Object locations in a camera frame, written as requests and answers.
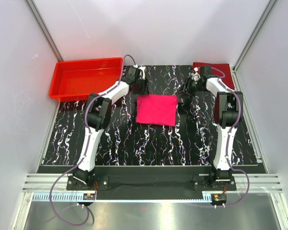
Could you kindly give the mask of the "bright pink t-shirt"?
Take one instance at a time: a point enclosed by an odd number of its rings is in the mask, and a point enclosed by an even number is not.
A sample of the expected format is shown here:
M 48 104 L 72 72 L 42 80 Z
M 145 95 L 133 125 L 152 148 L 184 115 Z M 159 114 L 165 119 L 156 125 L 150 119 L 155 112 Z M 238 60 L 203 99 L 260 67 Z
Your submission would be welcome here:
M 137 96 L 136 122 L 148 125 L 175 126 L 178 97 L 174 95 Z

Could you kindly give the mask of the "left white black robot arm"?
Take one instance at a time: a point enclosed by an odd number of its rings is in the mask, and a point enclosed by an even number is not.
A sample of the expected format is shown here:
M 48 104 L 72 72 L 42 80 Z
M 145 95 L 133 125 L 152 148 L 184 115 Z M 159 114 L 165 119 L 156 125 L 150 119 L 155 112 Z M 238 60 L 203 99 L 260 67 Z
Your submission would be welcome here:
M 96 152 L 100 138 L 110 124 L 112 105 L 129 92 L 147 95 L 145 72 L 145 66 L 129 66 L 114 85 L 101 93 L 89 95 L 84 112 L 83 147 L 77 167 L 72 172 L 73 179 L 82 189 L 88 190 L 94 185 Z

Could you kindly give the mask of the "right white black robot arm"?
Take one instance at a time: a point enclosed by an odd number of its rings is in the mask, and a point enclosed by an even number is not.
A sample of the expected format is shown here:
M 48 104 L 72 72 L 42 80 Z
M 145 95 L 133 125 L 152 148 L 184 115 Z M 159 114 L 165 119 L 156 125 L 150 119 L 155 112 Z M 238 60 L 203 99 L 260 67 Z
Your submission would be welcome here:
M 206 181 L 214 190 L 221 189 L 231 181 L 233 142 L 243 113 L 243 93 L 227 86 L 223 78 L 225 73 L 212 66 L 194 67 L 176 93 L 179 98 L 191 99 L 198 91 L 211 92 L 216 98 L 214 122 L 218 131 L 217 148 L 212 170 Z

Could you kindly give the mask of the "folded dark red t-shirt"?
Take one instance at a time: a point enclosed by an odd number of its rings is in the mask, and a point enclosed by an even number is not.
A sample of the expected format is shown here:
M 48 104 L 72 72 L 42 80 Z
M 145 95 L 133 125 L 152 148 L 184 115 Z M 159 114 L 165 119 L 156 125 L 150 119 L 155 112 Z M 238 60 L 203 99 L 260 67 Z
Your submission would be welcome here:
M 226 84 L 232 90 L 235 89 L 229 64 L 226 64 L 226 63 L 224 63 L 224 64 L 212 64 L 212 63 L 194 62 L 192 64 L 192 69 L 194 69 L 194 68 L 199 69 L 202 66 L 211 66 L 212 67 L 212 73 L 214 75 L 218 75 L 218 76 L 222 77 L 222 81 L 224 84 Z

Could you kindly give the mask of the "red plastic bin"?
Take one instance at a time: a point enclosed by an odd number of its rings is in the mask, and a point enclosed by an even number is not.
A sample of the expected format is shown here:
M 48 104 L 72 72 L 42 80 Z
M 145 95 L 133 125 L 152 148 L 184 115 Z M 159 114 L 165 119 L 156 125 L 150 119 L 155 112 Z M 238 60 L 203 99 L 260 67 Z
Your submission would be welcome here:
M 122 70 L 122 58 L 58 62 L 54 68 L 49 97 L 59 103 L 87 100 L 113 86 Z

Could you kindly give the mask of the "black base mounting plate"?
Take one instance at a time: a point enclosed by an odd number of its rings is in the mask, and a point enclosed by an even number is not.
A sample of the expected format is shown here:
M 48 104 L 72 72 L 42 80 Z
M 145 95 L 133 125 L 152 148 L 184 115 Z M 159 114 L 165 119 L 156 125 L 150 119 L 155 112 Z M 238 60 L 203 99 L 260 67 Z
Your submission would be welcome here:
M 195 200 L 202 198 L 204 180 L 196 181 L 199 175 L 207 176 L 211 166 L 96 166 L 96 186 L 87 186 L 68 176 L 68 190 L 97 190 L 101 200 Z

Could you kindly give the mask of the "right aluminium frame post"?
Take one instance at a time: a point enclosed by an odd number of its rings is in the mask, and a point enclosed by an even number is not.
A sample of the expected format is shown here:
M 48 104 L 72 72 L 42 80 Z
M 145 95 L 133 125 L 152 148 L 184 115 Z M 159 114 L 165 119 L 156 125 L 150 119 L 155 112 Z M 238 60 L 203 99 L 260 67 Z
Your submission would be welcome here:
M 253 29 L 253 31 L 252 31 L 252 33 L 251 33 L 246 45 L 244 46 L 241 54 L 239 55 L 235 65 L 233 66 L 233 70 L 234 71 L 237 71 L 239 69 L 239 67 L 241 66 L 243 60 L 246 58 L 249 50 L 251 49 L 252 45 L 254 44 L 257 36 L 261 32 L 263 26 L 267 22 L 270 14 L 274 10 L 274 8 L 277 5 L 277 3 L 278 3 L 278 0 L 269 0 L 268 1 L 263 13 L 261 14 L 256 26 Z

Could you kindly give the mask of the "aluminium frame post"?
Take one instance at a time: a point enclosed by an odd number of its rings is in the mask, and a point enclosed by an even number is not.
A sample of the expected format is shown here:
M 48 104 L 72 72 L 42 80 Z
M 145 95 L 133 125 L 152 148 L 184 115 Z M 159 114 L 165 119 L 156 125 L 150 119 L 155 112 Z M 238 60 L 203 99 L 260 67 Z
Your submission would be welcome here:
M 274 8 L 277 5 L 277 3 L 278 3 L 278 0 L 269 0 L 268 1 L 263 13 L 261 14 L 256 26 L 253 29 L 253 31 L 252 31 L 252 33 L 251 33 L 246 45 L 244 46 L 241 54 L 239 55 L 235 65 L 233 66 L 233 70 L 234 71 L 237 71 L 239 69 L 239 67 L 241 66 L 243 60 L 246 58 L 249 50 L 251 49 L 252 45 L 254 44 L 257 36 L 261 32 L 263 26 L 267 22 L 270 14 L 274 10 Z
M 57 47 L 57 45 L 55 44 L 55 41 L 53 40 L 47 26 L 46 23 L 44 22 L 44 19 L 41 15 L 41 13 L 39 12 L 36 3 L 34 0 L 25 0 L 25 3 L 28 6 L 28 9 L 30 10 L 35 22 L 37 23 L 41 33 L 43 34 L 49 48 L 51 49 L 53 55 L 55 56 L 56 60 L 58 62 L 62 62 L 63 61 L 63 57 Z

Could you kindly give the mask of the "left aluminium frame post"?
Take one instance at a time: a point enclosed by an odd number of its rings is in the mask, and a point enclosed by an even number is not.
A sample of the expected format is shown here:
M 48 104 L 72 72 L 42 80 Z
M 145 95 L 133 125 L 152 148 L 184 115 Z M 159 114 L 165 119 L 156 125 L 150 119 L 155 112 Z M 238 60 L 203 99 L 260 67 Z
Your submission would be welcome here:
M 35 22 L 37 23 L 41 33 L 43 34 L 49 48 L 51 49 L 53 55 L 55 56 L 56 60 L 58 62 L 62 62 L 63 61 L 63 57 L 57 47 L 57 45 L 55 44 L 55 41 L 53 40 L 47 26 L 46 23 L 44 22 L 44 19 L 41 15 L 41 13 L 39 12 L 36 3 L 34 0 L 25 0 L 25 3 L 28 6 L 28 9 L 30 10 Z

